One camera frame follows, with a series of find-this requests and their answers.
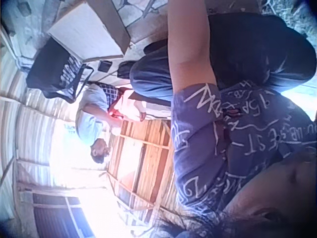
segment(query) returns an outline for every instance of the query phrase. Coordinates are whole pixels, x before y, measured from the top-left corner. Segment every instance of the jeans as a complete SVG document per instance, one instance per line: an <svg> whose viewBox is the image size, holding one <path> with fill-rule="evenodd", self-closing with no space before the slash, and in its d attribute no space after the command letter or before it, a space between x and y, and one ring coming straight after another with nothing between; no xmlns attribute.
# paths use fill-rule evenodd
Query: jeans
<svg viewBox="0 0 317 238"><path fill-rule="evenodd" d="M316 72L312 45L277 16L215 14L209 22L210 60L220 90L250 80L282 92L307 82ZM167 40L154 42L144 51L146 55L130 71L133 89L170 102Z"/></svg>

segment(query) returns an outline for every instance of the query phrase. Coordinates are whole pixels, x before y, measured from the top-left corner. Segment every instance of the person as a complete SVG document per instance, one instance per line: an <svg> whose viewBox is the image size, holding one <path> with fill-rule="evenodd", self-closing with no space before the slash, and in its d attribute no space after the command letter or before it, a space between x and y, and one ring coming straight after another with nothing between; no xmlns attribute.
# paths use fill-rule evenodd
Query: person
<svg viewBox="0 0 317 238"><path fill-rule="evenodd" d="M316 72L313 46L277 16L226 13L210 15L208 21L209 57L220 90L249 80L282 92L307 82ZM133 89L171 101L167 40L150 44L144 52L130 70Z"/></svg>
<svg viewBox="0 0 317 238"><path fill-rule="evenodd" d="M132 89L116 88L105 83L91 82L83 93L76 114L75 127L79 138L91 147L91 156L102 164L110 148L101 131L105 124L118 134L123 120L169 119L170 107L130 99Z"/></svg>
<svg viewBox="0 0 317 238"><path fill-rule="evenodd" d="M269 85L248 80L220 91L206 51L212 34L204 0L168 2L178 201L211 222L189 221L192 228L185 230L163 224L155 232L178 238L306 237L295 227L316 224L317 125Z"/></svg>

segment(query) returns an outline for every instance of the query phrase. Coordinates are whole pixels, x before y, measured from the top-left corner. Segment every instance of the purple t-shirt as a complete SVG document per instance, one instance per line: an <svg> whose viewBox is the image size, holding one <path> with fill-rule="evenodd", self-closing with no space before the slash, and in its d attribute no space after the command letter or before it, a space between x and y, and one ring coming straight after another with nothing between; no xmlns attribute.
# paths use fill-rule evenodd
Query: purple t-shirt
<svg viewBox="0 0 317 238"><path fill-rule="evenodd" d="M301 108L247 81L175 94L171 132L178 199L196 213L222 210L258 173L317 145L317 126Z"/></svg>

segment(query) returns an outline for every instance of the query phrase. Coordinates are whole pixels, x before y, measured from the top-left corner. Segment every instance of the dark pants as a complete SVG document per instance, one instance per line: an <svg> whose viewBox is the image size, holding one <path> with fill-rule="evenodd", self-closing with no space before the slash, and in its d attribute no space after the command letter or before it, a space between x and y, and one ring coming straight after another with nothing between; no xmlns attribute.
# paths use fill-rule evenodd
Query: dark pants
<svg viewBox="0 0 317 238"><path fill-rule="evenodd" d="M314 76L314 48L280 18L228 13L211 15L209 22L210 59L220 90L251 80L281 92ZM131 68L133 89L149 98L171 101L167 40L150 44L145 53Z"/></svg>

